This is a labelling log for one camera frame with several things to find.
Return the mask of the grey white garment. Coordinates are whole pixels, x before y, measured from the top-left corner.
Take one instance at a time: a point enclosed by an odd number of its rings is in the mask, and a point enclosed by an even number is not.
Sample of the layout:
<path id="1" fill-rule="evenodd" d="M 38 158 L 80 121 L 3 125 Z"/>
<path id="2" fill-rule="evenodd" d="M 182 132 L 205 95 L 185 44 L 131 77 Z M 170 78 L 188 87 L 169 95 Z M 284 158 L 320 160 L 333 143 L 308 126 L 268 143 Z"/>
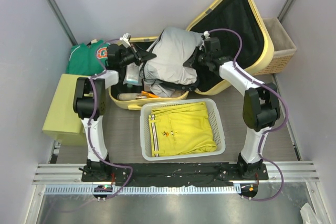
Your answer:
<path id="1" fill-rule="evenodd" d="M 184 67 L 183 64 L 202 43 L 201 33 L 175 27 L 165 28 L 147 49 L 156 57 L 140 67 L 139 75 L 144 84 L 162 98 L 170 98 L 178 90 L 197 86 L 196 70 Z"/>

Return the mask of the yellow hard-shell suitcase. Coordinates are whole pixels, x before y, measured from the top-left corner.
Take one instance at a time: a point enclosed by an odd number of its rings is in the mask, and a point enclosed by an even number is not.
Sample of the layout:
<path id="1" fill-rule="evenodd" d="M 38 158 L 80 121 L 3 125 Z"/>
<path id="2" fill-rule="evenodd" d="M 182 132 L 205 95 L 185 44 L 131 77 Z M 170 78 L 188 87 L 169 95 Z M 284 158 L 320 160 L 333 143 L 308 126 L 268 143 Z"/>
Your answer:
<path id="1" fill-rule="evenodd" d="M 242 40 L 242 48 L 236 62 L 251 75 L 266 68 L 272 61 L 274 45 L 266 29 L 263 19 L 254 0 L 215 0 L 186 28 L 187 31 L 204 32 L 219 28 L 227 28 L 238 33 Z M 224 56 L 233 59 L 240 46 L 237 35 L 229 31 L 214 31 L 211 37 L 220 40 Z M 132 38 L 131 42 L 148 49 L 158 36 Z M 193 92 L 200 95 L 217 95 L 231 86 L 231 84 L 210 72 L 207 68 L 197 70 L 200 73 L 200 84 Z M 139 99 L 119 101 L 119 93 L 137 93 L 135 86 L 132 89 L 126 85 L 117 84 L 109 88 L 111 100 L 120 108 L 126 110 L 140 110 L 141 106 L 151 102 L 170 100 L 184 100 L 192 91 L 186 90 L 176 98 Z"/>

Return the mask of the yellow-green shirt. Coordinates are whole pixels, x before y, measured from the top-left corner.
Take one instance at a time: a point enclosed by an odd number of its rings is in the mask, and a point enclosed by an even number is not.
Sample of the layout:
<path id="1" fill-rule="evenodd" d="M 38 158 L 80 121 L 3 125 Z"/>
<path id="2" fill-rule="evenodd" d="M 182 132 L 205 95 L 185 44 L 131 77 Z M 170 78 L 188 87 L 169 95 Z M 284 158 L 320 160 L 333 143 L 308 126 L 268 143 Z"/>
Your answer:
<path id="1" fill-rule="evenodd" d="M 205 102 L 163 106 L 148 116 L 153 157 L 217 150 Z"/>

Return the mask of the white plastic mesh basket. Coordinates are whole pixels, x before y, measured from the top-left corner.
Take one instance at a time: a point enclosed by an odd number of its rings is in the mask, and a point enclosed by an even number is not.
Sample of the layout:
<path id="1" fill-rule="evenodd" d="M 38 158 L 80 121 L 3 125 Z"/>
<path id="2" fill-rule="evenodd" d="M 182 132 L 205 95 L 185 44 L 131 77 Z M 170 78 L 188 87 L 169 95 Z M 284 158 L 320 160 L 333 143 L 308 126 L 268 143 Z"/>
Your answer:
<path id="1" fill-rule="evenodd" d="M 188 155 L 176 155 L 176 156 L 167 156 L 167 157 L 153 157 L 151 151 L 151 139 L 150 139 L 150 130 L 148 123 L 148 116 L 151 113 L 151 110 L 154 108 L 159 108 L 163 106 L 184 104 L 184 103 L 196 103 L 196 102 L 205 102 L 208 119 L 211 125 L 214 141 L 217 144 L 217 150 L 209 153 L 200 153 L 200 154 L 188 154 Z M 140 145 L 142 150 L 142 156 L 147 161 L 162 161 L 170 159 L 179 159 L 179 158 L 193 158 L 193 157 L 203 157 L 203 156 L 213 156 L 219 155 L 224 152 L 225 145 L 225 135 L 221 122 L 221 117 L 217 109 L 216 103 L 211 99 L 187 99 L 187 100 L 174 100 L 167 102 L 157 102 L 157 103 L 148 103 L 141 108 L 140 114 Z"/>

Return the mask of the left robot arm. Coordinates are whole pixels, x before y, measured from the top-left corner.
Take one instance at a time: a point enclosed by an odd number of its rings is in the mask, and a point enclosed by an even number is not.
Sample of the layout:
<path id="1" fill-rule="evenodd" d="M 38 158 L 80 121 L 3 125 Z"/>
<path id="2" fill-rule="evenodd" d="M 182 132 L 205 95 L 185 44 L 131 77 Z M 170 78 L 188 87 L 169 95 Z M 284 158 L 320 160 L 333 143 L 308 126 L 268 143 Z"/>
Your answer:
<path id="1" fill-rule="evenodd" d="M 92 77 L 79 77 L 76 81 L 73 110 L 83 124 L 88 145 L 83 182 L 107 181 L 112 176 L 112 164 L 103 134 L 103 115 L 106 108 L 106 91 L 118 84 L 119 71 L 130 64 L 137 66 L 156 57 L 156 54 L 137 46 L 109 44 L 103 71 Z"/>

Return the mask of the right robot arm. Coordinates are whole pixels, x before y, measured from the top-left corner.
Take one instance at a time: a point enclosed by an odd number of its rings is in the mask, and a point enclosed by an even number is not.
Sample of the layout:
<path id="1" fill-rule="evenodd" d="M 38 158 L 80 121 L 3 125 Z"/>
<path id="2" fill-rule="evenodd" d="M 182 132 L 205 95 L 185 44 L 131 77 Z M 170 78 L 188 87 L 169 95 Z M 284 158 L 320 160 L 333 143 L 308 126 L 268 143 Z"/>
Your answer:
<path id="1" fill-rule="evenodd" d="M 217 37 L 202 37 L 203 43 L 184 62 L 195 69 L 207 68 L 228 81 L 243 96 L 243 121 L 247 126 L 245 144 L 238 155 L 237 173 L 253 179 L 261 170 L 262 155 L 268 133 L 280 118 L 280 96 L 273 83 L 263 83 L 243 70 L 236 59 L 224 56 Z"/>

